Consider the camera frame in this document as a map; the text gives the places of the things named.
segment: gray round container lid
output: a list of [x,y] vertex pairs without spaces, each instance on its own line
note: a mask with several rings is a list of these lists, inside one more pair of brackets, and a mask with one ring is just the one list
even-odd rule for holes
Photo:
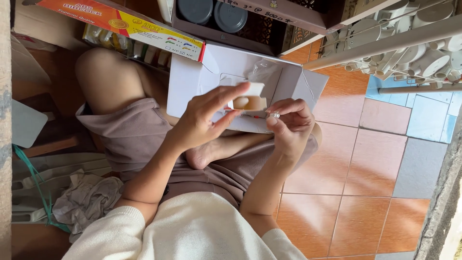
[[203,25],[212,16],[212,0],[177,0],[180,13],[191,23]]
[[247,10],[217,1],[213,16],[220,29],[235,33],[244,27],[247,21]]

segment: cream sweater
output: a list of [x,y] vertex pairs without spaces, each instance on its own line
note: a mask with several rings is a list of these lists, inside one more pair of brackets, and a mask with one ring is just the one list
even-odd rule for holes
[[260,238],[239,212],[212,192],[163,202],[147,227],[139,210],[123,206],[92,223],[64,260],[306,259],[280,229]]

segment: sweater sleeve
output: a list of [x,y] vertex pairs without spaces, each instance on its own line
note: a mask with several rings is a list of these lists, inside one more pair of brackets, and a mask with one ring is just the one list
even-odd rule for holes
[[144,229],[144,218],[138,209],[116,208],[90,224],[62,259],[137,259]]
[[306,260],[302,252],[290,242],[286,234],[280,229],[266,232],[261,239],[277,260]]

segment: brown shorts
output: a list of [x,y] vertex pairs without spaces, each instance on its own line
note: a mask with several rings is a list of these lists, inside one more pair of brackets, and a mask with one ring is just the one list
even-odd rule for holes
[[[105,146],[105,154],[121,179],[132,179],[156,153],[165,134],[172,126],[164,119],[155,99],[138,100],[109,115],[95,116],[86,105],[77,111],[77,119],[90,131],[98,134]],[[211,191],[237,207],[243,192],[272,154],[274,139],[264,141],[229,158],[214,161],[203,170],[193,170],[184,154],[176,160],[170,175],[169,192],[162,201],[188,192]],[[296,168],[318,149],[310,135],[305,151]]]

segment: white cardboard box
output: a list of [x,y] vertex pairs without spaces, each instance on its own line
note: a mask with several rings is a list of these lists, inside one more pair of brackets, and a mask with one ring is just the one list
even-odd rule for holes
[[[213,42],[207,42],[206,46],[202,63],[172,55],[167,114],[179,118],[194,96],[205,94],[223,85],[223,82],[234,86],[241,81],[246,81],[254,65],[263,58],[280,65],[280,68],[262,81],[265,87],[261,97],[267,99],[268,105],[287,98],[303,99],[313,110],[329,78],[326,75],[304,70],[300,64],[275,57]],[[224,110],[216,112],[212,121],[216,122],[223,115]],[[271,131],[266,128],[265,116],[264,111],[248,112],[235,118],[228,129],[269,133]]]

